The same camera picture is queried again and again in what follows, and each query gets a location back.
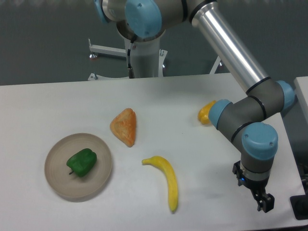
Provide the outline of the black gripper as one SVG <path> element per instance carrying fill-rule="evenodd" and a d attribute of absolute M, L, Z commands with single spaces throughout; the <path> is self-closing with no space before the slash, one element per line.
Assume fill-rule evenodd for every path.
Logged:
<path fill-rule="evenodd" d="M 267 213 L 274 208 L 275 198 L 265 190 L 270 170 L 263 173 L 251 172 L 242 165 L 241 161 L 238 161 L 234 163 L 232 172 L 238 180 L 238 186 L 243 185 L 251 190 L 252 196 L 257 202 L 257 211 L 263 210 Z"/>

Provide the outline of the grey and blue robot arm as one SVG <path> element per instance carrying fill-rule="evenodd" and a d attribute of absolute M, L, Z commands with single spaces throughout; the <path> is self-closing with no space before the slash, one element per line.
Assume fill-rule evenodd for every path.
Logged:
<path fill-rule="evenodd" d="M 265 187 L 278 134 L 264 120 L 293 104 L 292 87 L 267 75 L 220 14 L 215 0 L 96 0 L 94 5 L 100 20 L 115 22 L 125 39 L 129 78 L 159 75 L 159 49 L 151 50 L 150 43 L 159 41 L 166 29 L 189 21 L 202 32 L 246 93 L 237 103 L 214 103 L 209 120 L 241 153 L 232 169 L 238 184 L 251 191 L 258 210 L 271 211 L 274 197 Z"/>

